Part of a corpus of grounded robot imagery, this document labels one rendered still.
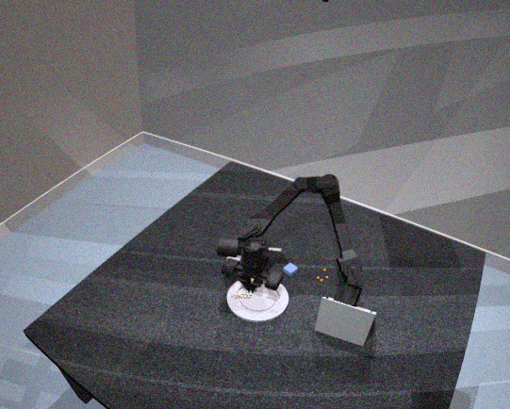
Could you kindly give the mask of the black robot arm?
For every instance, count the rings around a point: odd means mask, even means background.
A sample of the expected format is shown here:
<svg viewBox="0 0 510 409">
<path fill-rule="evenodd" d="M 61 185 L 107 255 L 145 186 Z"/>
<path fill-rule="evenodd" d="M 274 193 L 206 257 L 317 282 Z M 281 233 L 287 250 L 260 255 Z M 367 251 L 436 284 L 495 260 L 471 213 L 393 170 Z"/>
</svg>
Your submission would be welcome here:
<svg viewBox="0 0 510 409">
<path fill-rule="evenodd" d="M 302 192 L 320 193 L 326 202 L 332 223 L 337 235 L 337 244 L 340 249 L 340 259 L 337 259 L 338 272 L 343 275 L 344 283 L 337 288 L 334 301 L 357 307 L 357 301 L 366 283 L 361 273 L 362 265 L 349 237 L 349 230 L 340 206 L 339 182 L 333 174 L 323 177 L 298 177 L 295 181 L 268 207 L 253 215 L 245 223 L 245 228 L 237 235 L 221 234 L 217 244 L 218 255 L 237 257 L 243 249 L 243 259 L 248 263 L 257 263 L 262 259 L 262 269 L 268 263 L 267 252 L 270 243 L 263 239 L 250 239 L 262 237 L 270 227 L 273 220 Z M 242 240 L 243 239 L 243 240 Z"/>
</svg>

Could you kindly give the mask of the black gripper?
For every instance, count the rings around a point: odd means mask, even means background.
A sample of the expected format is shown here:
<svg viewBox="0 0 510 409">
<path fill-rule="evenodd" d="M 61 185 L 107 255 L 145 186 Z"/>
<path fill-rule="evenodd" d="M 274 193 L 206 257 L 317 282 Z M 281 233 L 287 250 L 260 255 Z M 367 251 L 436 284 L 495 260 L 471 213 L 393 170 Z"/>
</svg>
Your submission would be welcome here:
<svg viewBox="0 0 510 409">
<path fill-rule="evenodd" d="M 248 291 L 254 292 L 257 287 L 262 286 L 263 282 L 266 282 L 265 287 L 267 289 L 276 290 L 283 279 L 283 275 L 275 271 L 271 271 L 270 275 L 266 275 L 267 272 L 264 270 L 261 272 L 262 259 L 257 263 L 248 263 L 243 259 L 240 265 L 239 260 L 228 257 L 222 266 L 222 274 L 231 276 L 233 271 L 238 272 L 237 280 Z M 252 285 L 251 278 L 254 278 Z"/>
</svg>

